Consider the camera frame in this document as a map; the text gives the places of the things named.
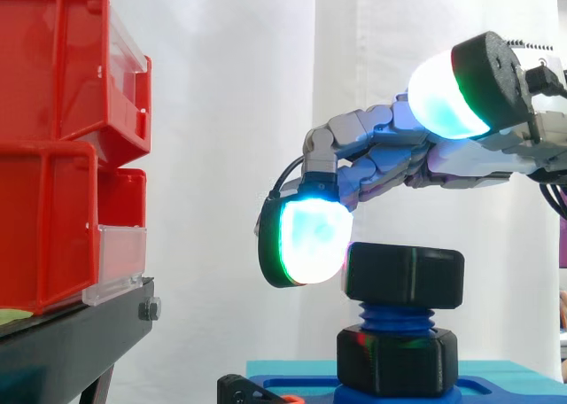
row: red storage bin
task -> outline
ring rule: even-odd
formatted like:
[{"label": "red storage bin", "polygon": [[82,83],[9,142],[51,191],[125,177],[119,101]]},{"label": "red storage bin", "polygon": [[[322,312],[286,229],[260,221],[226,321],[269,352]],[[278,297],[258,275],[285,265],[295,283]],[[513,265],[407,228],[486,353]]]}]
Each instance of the red storage bin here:
[{"label": "red storage bin", "polygon": [[150,151],[151,62],[109,0],[0,0],[1,141],[82,140],[119,167]]},{"label": "red storage bin", "polygon": [[81,142],[0,144],[0,308],[96,305],[141,284],[145,174]]}]

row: white curtain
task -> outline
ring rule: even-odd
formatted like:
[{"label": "white curtain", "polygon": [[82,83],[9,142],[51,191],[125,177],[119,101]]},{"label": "white curtain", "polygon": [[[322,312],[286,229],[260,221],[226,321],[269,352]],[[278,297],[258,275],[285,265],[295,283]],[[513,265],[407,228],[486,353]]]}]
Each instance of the white curtain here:
[{"label": "white curtain", "polygon": [[[555,40],[555,0],[112,0],[153,59],[148,267],[162,318],[114,371],[110,404],[214,402],[257,359],[331,359],[358,309],[337,278],[262,278],[262,200],[329,117],[388,102],[417,64],[492,28]],[[485,190],[400,187],[356,212],[359,240],[466,257],[465,300],[439,314],[462,358],[559,373],[557,219],[524,178]]]}]

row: green led light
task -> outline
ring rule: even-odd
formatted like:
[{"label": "green led light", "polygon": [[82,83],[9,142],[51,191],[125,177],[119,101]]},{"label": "green led light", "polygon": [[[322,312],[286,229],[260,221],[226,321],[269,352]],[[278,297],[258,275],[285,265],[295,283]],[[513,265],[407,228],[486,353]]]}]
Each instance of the green led light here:
[{"label": "green led light", "polygon": [[280,256],[286,275],[297,284],[333,277],[345,260],[353,216],[338,202],[321,198],[291,201],[280,220]]},{"label": "green led light", "polygon": [[459,90],[451,51],[430,58],[414,71],[408,85],[408,102],[419,123],[438,136],[456,140],[490,130]]}]

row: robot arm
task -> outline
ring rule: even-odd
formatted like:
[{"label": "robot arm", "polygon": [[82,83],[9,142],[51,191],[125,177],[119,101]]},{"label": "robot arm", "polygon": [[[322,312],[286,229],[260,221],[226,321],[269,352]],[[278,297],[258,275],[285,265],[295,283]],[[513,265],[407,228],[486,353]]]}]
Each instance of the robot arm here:
[{"label": "robot arm", "polygon": [[[488,32],[427,60],[391,105],[341,114],[308,132],[303,157],[280,176],[260,214],[264,276],[276,287],[333,276],[350,239],[349,211],[402,183],[466,189],[518,172],[567,217],[559,192],[567,185],[566,113],[563,68],[549,48]],[[339,167],[342,159],[351,165]],[[301,178],[284,184],[299,163]]]},{"label": "robot arm", "polygon": [[[565,87],[561,60],[550,48],[522,42],[509,47],[528,93],[525,71],[538,66],[546,66]],[[528,120],[511,128],[454,140],[430,132],[412,112],[408,93],[399,94],[392,105],[341,114],[309,131],[303,178],[310,172],[336,173],[340,201],[351,211],[402,183],[468,189],[505,183],[515,172],[539,183],[567,183],[567,100],[530,95],[526,109]],[[341,159],[351,166],[338,167]],[[298,185],[294,180],[283,189]]]}]

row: blue threaded rod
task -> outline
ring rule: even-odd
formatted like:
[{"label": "blue threaded rod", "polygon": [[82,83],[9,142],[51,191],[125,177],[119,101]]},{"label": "blue threaded rod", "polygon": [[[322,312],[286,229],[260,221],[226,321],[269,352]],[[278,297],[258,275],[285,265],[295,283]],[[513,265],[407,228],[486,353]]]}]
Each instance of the blue threaded rod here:
[{"label": "blue threaded rod", "polygon": [[364,330],[389,332],[403,336],[429,336],[435,322],[430,309],[387,307],[361,303]]}]

